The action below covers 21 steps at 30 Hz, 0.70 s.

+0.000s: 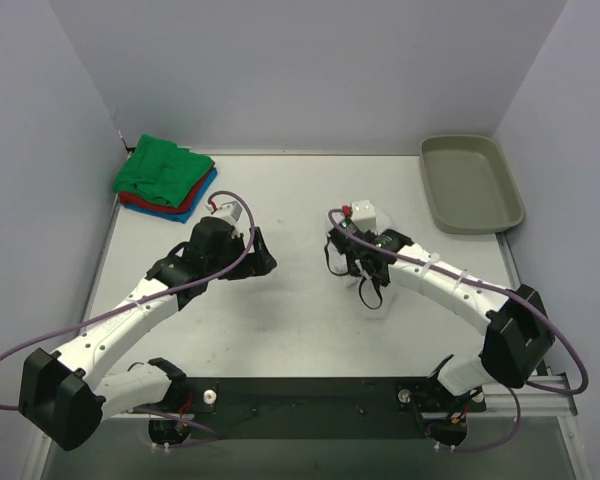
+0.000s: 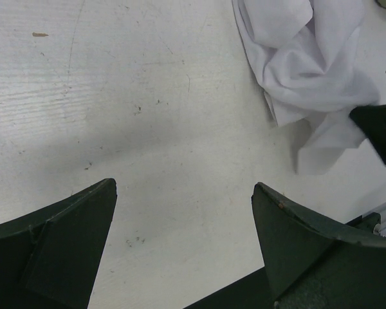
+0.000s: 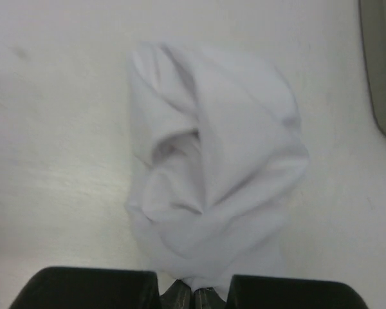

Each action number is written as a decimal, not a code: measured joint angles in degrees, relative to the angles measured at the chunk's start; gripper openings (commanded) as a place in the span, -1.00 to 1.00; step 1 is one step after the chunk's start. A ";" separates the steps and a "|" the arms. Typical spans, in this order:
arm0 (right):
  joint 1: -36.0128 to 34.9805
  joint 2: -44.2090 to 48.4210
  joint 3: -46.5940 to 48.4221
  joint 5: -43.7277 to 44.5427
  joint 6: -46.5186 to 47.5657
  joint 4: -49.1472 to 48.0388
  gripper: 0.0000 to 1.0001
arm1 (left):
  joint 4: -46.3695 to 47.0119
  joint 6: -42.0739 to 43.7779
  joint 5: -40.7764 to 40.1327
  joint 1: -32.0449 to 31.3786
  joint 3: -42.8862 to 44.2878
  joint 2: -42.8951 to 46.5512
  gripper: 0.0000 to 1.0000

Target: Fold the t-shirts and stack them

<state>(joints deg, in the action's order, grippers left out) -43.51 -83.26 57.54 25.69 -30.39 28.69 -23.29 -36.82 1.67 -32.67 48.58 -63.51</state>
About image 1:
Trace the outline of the white t shirt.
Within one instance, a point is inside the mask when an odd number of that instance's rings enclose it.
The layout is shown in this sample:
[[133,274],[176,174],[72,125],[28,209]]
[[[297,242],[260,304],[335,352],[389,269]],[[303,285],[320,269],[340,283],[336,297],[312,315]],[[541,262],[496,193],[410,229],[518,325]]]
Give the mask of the white t shirt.
[[[385,249],[396,253],[410,242],[410,239],[406,235],[393,228],[393,222],[390,217],[381,210],[376,211],[377,231],[362,232],[350,219],[343,215],[341,208],[333,209],[327,214],[324,254],[328,271],[329,267],[338,266],[340,263],[343,263],[335,248],[329,245],[329,231],[332,228],[336,228],[353,241],[377,252],[379,252],[379,249]],[[388,265],[389,272],[389,266],[395,262],[395,259],[388,255],[385,256],[390,258]],[[388,315],[391,303],[395,298],[395,289],[391,286],[390,278],[389,285],[381,287],[376,286],[371,280],[349,276],[335,277],[342,280],[346,289],[356,293],[360,301],[359,311],[364,317],[380,320]]]

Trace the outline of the blue t shirt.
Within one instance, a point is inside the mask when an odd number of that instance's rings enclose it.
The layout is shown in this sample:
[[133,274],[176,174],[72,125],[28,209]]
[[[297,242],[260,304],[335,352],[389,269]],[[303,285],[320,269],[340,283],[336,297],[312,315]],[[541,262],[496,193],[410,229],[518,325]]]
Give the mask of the blue t shirt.
[[208,188],[216,179],[217,174],[218,172],[216,168],[210,169],[205,176],[192,187],[190,192],[187,194],[187,197],[179,207],[153,205],[137,196],[134,196],[133,194],[127,193],[120,198],[120,203],[125,208],[137,213],[185,224],[193,215],[194,210],[201,202]]

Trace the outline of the red t shirt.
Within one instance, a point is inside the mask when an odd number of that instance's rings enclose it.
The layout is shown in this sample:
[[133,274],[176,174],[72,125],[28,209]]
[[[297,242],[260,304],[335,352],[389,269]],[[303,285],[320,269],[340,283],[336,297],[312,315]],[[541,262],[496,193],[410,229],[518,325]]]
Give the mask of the red t shirt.
[[170,195],[167,195],[166,192],[163,192],[161,195],[150,196],[149,194],[141,195],[140,193],[132,193],[131,191],[121,191],[118,193],[118,197],[120,200],[120,198],[125,193],[127,193],[127,194],[133,194],[134,196],[137,196],[137,197],[141,198],[142,200],[144,200],[150,204],[153,204],[153,205],[160,205],[160,206],[166,206],[166,207],[179,207],[183,203],[185,198],[187,197],[187,194],[190,192],[192,187],[197,182],[199,182],[200,179],[203,178],[205,176],[205,174],[212,168],[216,168],[216,167],[215,166],[210,167],[205,173],[203,173],[190,186],[183,187],[182,189],[180,189],[178,191],[174,191]]

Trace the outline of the green t shirt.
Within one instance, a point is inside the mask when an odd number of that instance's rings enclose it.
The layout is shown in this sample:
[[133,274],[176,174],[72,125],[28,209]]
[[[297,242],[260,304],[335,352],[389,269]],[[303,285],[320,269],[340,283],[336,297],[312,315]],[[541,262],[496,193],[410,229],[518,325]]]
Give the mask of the green t shirt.
[[141,195],[170,195],[190,186],[214,161],[169,140],[144,134],[135,151],[123,164],[113,182],[113,191]]

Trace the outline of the grey plastic tray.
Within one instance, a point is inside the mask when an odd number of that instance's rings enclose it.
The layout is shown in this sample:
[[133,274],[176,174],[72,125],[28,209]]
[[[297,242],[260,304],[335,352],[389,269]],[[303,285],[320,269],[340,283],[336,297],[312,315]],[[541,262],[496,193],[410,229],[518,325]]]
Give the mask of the grey plastic tray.
[[509,165],[489,137],[429,137],[421,143],[420,170],[431,217],[445,233],[497,234],[525,218]]

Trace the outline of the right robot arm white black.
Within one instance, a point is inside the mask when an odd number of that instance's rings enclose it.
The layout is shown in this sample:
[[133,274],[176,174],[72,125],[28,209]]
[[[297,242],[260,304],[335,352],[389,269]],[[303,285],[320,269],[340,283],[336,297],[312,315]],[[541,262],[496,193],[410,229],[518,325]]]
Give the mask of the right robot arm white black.
[[432,372],[451,395],[459,397],[493,383],[521,388],[554,344],[555,335],[535,315],[541,308],[533,288],[487,284],[393,229],[376,235],[349,224],[347,231],[333,228],[327,233],[328,242],[345,257],[347,275],[369,280],[376,293],[388,286],[417,292],[483,336],[477,353],[451,354]]

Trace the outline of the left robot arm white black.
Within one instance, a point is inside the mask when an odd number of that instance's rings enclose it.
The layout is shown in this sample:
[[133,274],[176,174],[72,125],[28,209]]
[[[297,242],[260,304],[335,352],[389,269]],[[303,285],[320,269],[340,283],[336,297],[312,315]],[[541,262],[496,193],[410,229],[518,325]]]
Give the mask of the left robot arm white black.
[[19,413],[65,451],[85,443],[99,424],[137,406],[173,411],[184,402],[185,374],[156,358],[123,374],[111,367],[155,326],[204,293],[209,280],[265,276],[277,266],[259,227],[248,238],[224,218],[207,216],[188,241],[158,260],[122,301],[118,314],[51,353],[24,361]]

